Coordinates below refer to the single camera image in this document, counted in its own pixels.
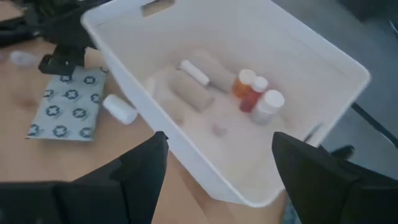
tabletop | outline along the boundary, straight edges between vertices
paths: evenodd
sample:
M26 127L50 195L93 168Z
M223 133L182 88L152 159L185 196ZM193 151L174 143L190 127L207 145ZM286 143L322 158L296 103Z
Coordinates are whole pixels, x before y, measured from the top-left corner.
M19 11L0 2L0 21L19 15ZM43 40L0 49L5 55L23 50L41 56L51 53L54 45ZM86 67L106 66L99 51L89 49ZM153 130L138 117L125 126L101 108L93 142L25 139L35 110L21 108L11 97L9 77L16 72L29 76L33 91L41 95L50 75L36 68L20 71L7 60L0 62L0 181L75 180L119 157L153 135ZM104 95L121 93L111 75ZM210 198L192 176L170 154L167 173L153 223L280 223L285 204L282 194L266 208L249 208Z

floor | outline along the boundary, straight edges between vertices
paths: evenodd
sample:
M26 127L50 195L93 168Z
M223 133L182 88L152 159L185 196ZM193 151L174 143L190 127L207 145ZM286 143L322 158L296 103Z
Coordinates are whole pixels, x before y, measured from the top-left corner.
M357 103L398 136L398 40L382 20L360 23L336 0L274 0L315 32L363 64L372 82ZM323 146L351 144L352 162L398 179L398 149L352 109L342 117Z

white medicine bottle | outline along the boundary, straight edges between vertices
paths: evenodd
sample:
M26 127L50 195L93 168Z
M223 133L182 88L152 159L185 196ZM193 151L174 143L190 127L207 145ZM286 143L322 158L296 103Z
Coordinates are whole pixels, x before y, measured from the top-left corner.
M267 125L284 104L285 98L279 91L269 90L252 111L251 119L258 125Z

blue patterned packet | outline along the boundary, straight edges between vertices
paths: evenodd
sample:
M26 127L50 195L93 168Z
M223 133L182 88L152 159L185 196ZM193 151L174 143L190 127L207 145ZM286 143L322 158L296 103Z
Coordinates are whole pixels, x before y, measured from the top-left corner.
M47 85L28 139L92 141L108 71L77 67Z

white bottle cap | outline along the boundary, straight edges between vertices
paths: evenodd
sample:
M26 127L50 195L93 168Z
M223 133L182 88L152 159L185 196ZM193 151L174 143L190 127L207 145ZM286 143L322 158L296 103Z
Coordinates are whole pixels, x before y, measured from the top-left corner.
M10 60L13 62L14 65L22 67L35 65L39 62L39 59L35 55L27 52L21 52L18 50L11 52Z
M250 69L243 69L239 72L238 78L243 85L252 85L257 75Z
M258 92L262 93L264 90L266 90L268 86L268 81L264 77L257 77L254 79L254 83L251 85L251 88Z
M277 90L269 90L259 102L259 109L267 114L276 114L285 104L284 96Z

